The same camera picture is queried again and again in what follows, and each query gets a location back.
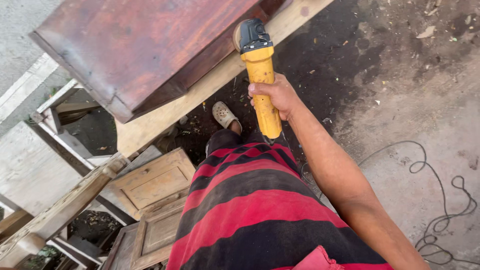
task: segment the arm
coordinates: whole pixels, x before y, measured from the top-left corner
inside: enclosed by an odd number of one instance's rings
[[[251,84],[249,95],[270,96],[307,156],[317,185],[357,235],[397,270],[430,269],[380,204],[360,168],[303,104],[284,75]]]

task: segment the hand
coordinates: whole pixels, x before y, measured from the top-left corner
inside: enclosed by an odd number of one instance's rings
[[[288,121],[293,111],[299,106],[304,106],[292,85],[287,81],[283,74],[275,72],[275,82],[273,84],[254,83],[248,86],[248,95],[266,95],[270,96],[273,106],[278,109],[280,119]]]

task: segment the grinder body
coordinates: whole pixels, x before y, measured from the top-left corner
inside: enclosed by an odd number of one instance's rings
[[[250,83],[272,84],[275,80],[272,64],[274,49],[262,21],[250,19],[241,22],[234,32],[234,43],[239,48],[242,61],[246,63]],[[270,97],[253,95],[253,102],[260,132],[271,140],[278,138],[282,124]]]

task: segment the black power cord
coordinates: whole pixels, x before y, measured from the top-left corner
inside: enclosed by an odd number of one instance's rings
[[[477,208],[477,201],[472,198],[472,196],[470,195],[470,193],[465,189],[465,179],[460,176],[460,175],[457,175],[455,176],[454,178],[452,178],[452,181],[450,182],[450,184],[454,187],[454,188],[458,188],[458,189],[461,189],[468,197],[468,205],[467,207],[461,211],[460,213],[457,213],[457,214],[448,214],[447,212],[447,206],[446,206],[446,198],[445,198],[445,189],[444,189],[444,186],[442,184],[442,181],[440,181],[440,177],[438,176],[437,172],[435,171],[435,169],[427,162],[427,152],[425,151],[425,148],[423,147],[423,145],[421,145],[420,143],[416,142],[416,141],[400,141],[400,142],[396,142],[396,143],[392,143],[392,144],[389,144],[387,146],[385,146],[384,148],[374,152],[373,154],[369,155],[366,159],[364,159],[362,162],[360,162],[358,164],[358,166],[360,167],[366,160],[368,160],[369,158],[371,158],[372,156],[378,154],[379,152],[382,152],[383,150],[389,148],[389,147],[392,147],[394,145],[398,145],[398,144],[403,144],[403,143],[413,143],[413,144],[416,144],[418,146],[420,146],[421,150],[423,151],[423,161],[419,160],[419,161],[416,161],[414,163],[412,163],[409,167],[409,171],[410,173],[418,173],[420,172],[421,170],[423,170],[423,168],[425,168],[425,166],[428,166],[433,174],[435,175],[435,177],[437,178],[437,181],[438,183],[440,184],[440,188],[442,190],[442,196],[443,196],[443,200],[444,200],[444,212],[445,214],[442,215],[442,216],[439,216],[439,217],[436,217],[434,218],[433,220],[430,221],[430,223],[428,223],[427,227],[425,228],[425,231],[423,232],[423,237],[415,244],[415,248],[418,250],[418,252],[420,252],[422,249],[424,249],[425,247],[427,246],[434,246],[436,248],[438,248],[439,250],[438,251],[435,251],[433,253],[429,253],[429,254],[422,254],[422,257],[424,257],[424,259],[429,262],[429,263],[434,263],[434,264],[438,264],[438,265],[444,265],[444,264],[447,264],[451,261],[459,261],[459,262],[466,262],[466,263],[471,263],[471,264],[475,264],[475,265],[479,265],[480,266],[480,263],[477,263],[477,262],[473,262],[473,261],[469,261],[469,260],[461,260],[461,259],[457,259],[453,256],[453,254],[442,248],[441,246],[439,246],[438,244],[436,244],[437,240],[438,240],[438,237],[433,235],[433,233],[440,233],[440,232],[443,232],[444,230],[446,230],[448,228],[448,225],[450,225],[450,220],[452,218],[455,218],[455,217],[460,217],[460,216],[465,216],[465,215],[469,215],[469,214],[472,214],[475,209]],[[422,166],[420,167],[420,169],[414,171],[412,168],[413,166],[415,166],[416,164],[419,164],[421,163]],[[310,181],[307,180],[307,178],[303,175],[303,167],[308,164],[305,163],[302,165],[302,168],[301,168],[301,175],[302,177],[310,184],[313,184],[311,183]],[[461,181],[461,185],[455,185],[455,181],[456,179],[460,179]],[[443,228],[439,229],[438,228],[438,225],[440,223],[444,223],[444,226]],[[432,226],[432,233],[429,233],[429,229],[430,229],[430,226]],[[439,254],[439,253],[444,253],[444,254],[447,254],[449,256],[449,259],[444,261],[444,262],[438,262],[438,261],[432,261],[430,259],[427,259],[428,256],[433,256],[435,254]]]

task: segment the debris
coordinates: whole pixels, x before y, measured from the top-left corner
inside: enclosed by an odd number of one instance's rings
[[[465,19],[465,24],[469,25],[472,22],[472,15],[468,15],[467,18]]]
[[[432,16],[432,15],[434,15],[435,12],[437,12],[437,11],[438,11],[438,8],[435,8],[434,10],[430,11],[430,12],[427,14],[427,16]]]
[[[425,32],[418,35],[417,38],[426,38],[426,37],[433,36],[433,32],[435,31],[435,28],[436,27],[434,25],[427,27],[427,29],[425,29]]]
[[[187,123],[187,121],[188,121],[188,116],[184,115],[182,116],[182,118],[180,118],[179,124],[184,125]]]

